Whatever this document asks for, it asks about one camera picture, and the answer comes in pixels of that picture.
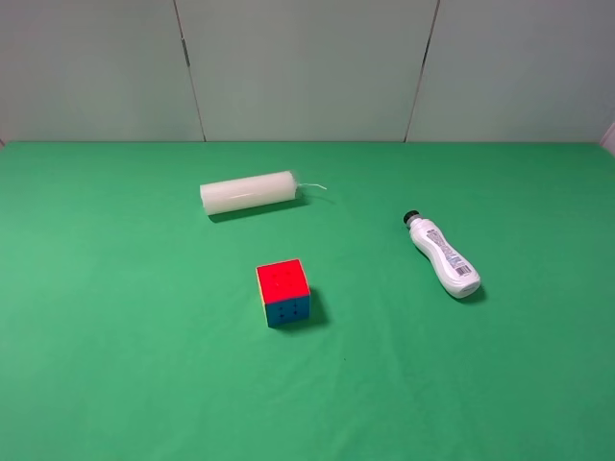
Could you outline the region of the white bottle with black brush cap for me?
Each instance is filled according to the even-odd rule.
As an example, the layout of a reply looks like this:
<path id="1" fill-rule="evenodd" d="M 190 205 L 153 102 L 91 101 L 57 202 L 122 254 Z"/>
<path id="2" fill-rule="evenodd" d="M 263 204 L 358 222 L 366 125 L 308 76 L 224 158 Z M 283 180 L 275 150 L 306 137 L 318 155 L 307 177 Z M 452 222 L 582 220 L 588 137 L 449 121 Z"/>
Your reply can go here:
<path id="1" fill-rule="evenodd" d="M 413 244 L 430 261 L 439 282 L 450 296 L 463 299 L 480 288 L 480 274 L 448 242 L 433 221 L 417 210 L 407 212 L 403 221 Z"/>

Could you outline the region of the colourful puzzle cube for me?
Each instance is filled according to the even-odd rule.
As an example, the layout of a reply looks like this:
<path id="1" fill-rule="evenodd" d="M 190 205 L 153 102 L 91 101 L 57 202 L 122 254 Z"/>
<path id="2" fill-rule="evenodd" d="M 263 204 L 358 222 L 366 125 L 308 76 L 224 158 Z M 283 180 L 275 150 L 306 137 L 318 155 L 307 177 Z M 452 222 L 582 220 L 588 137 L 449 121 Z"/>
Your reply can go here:
<path id="1" fill-rule="evenodd" d="M 300 259 L 258 266 L 256 274 L 266 324 L 270 328 L 310 317 L 311 293 Z"/>

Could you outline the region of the white pillar candle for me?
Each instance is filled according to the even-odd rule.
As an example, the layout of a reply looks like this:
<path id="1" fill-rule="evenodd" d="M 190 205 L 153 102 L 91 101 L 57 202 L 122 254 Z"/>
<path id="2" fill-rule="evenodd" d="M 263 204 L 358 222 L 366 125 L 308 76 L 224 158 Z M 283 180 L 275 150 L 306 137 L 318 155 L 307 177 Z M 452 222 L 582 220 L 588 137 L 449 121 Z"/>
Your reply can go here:
<path id="1" fill-rule="evenodd" d="M 298 182 L 291 171 L 200 185 L 200 197 L 208 216 L 293 201 L 302 187 L 327 187 Z"/>

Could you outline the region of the green table cloth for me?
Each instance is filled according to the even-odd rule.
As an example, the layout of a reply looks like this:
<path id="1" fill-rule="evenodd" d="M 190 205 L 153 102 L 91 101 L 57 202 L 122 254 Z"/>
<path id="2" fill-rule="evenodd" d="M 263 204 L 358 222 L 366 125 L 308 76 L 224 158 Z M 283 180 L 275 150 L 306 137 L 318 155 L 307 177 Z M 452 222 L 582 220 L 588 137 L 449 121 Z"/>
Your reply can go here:
<path id="1" fill-rule="evenodd" d="M 208 216 L 200 185 L 291 171 Z M 450 296 L 403 218 L 480 274 Z M 270 328 L 256 268 L 298 258 Z M 11 143 L 5 460 L 610 460 L 614 158 L 593 144 Z"/>

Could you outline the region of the pink object at right edge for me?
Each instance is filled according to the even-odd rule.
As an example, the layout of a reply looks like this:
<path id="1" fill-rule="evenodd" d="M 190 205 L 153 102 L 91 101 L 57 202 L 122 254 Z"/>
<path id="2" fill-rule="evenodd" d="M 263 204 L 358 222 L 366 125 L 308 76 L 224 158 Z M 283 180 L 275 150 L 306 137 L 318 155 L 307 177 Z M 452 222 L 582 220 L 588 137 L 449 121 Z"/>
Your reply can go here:
<path id="1" fill-rule="evenodd" d="M 615 123 L 612 123 L 600 141 L 600 145 L 612 156 L 615 155 Z"/>

